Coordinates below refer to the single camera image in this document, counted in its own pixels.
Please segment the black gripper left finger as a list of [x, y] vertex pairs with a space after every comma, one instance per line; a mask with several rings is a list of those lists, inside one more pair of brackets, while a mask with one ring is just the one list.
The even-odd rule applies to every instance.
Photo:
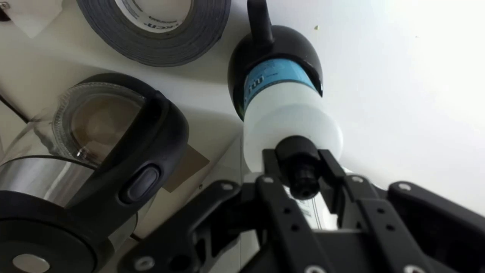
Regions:
[[241, 273], [331, 273], [297, 204], [318, 192], [321, 166], [314, 146], [267, 149], [261, 175], [214, 181], [129, 250], [118, 273], [209, 273], [246, 231], [256, 234], [259, 248]]

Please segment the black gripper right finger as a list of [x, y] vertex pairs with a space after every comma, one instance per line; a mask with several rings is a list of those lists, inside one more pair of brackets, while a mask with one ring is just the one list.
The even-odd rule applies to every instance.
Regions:
[[485, 273], [485, 216], [417, 183], [379, 189], [318, 151], [323, 195], [337, 222], [370, 236], [396, 273]]

